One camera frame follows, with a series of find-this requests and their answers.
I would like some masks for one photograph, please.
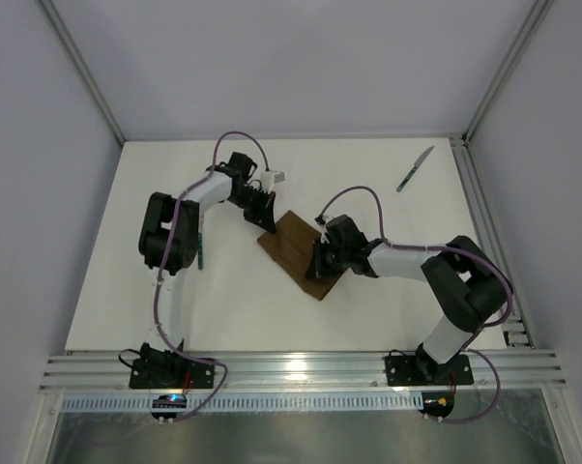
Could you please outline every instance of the table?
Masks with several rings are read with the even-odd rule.
[[[293,210],[307,222],[340,190],[377,190],[385,229],[395,242],[432,245],[458,234],[476,238],[446,138],[264,140],[276,185],[275,218]],[[427,147],[435,149],[401,193],[396,187]],[[123,150],[66,344],[67,350],[138,348],[152,316],[153,287],[138,253],[149,196],[176,196],[211,163],[214,141],[128,142]],[[246,153],[224,141],[218,161]],[[329,214],[347,214],[377,237],[374,202],[364,191],[341,197]],[[262,231],[226,202],[205,217],[205,269],[194,265],[184,288],[186,347],[216,351],[367,351],[415,349],[442,315],[426,283],[346,273],[322,302],[305,294],[256,243]],[[500,328],[472,345],[500,349]]]

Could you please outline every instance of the gray floor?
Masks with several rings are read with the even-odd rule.
[[[452,416],[479,412],[491,392],[460,392]],[[505,391],[499,409],[469,425],[417,412],[199,416],[146,425],[112,447],[145,415],[63,415],[53,464],[106,463],[562,463],[540,391]]]

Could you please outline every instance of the black mounting plate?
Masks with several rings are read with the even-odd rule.
[[[393,355],[390,353],[384,358],[386,378],[390,387],[424,387],[428,385],[446,386],[451,379],[448,376],[443,383],[428,383],[416,367],[414,355]],[[454,374],[456,385],[473,385],[474,374],[465,355],[456,355],[450,365],[450,372]]]
[[[161,373],[159,369],[152,368],[144,360],[135,359],[132,363],[129,386],[133,390],[182,389],[186,385],[186,375],[189,372],[190,390],[210,390],[214,387],[215,371],[212,365],[182,361],[181,374],[169,376]]]

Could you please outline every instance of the gray wall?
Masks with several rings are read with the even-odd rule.
[[[582,0],[555,2],[473,148],[538,341],[582,409]]]
[[[532,0],[55,0],[127,139],[465,130]]]
[[[36,3],[0,0],[0,464],[31,431],[118,158]]]

